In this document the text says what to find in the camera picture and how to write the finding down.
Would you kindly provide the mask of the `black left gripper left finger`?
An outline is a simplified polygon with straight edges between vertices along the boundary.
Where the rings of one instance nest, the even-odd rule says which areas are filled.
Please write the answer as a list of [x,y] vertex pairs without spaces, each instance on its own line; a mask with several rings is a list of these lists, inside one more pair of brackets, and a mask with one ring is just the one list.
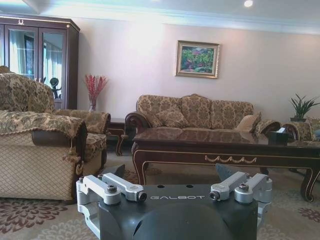
[[97,202],[103,201],[113,206],[119,204],[122,197],[136,203],[146,200],[142,185],[133,184],[110,172],[80,177],[76,182],[76,195],[77,210],[84,215],[85,223],[92,232],[100,231]]

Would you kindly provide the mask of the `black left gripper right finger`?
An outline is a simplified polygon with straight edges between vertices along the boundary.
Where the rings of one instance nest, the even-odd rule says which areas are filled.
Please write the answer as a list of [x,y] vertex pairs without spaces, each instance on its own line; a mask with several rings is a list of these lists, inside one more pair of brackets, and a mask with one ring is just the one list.
[[215,165],[221,180],[210,187],[210,198],[213,201],[225,201],[234,193],[234,199],[239,204],[257,202],[257,228],[264,223],[264,214],[272,203],[271,178],[262,173],[250,176],[247,172],[235,171],[231,166],[221,163]]

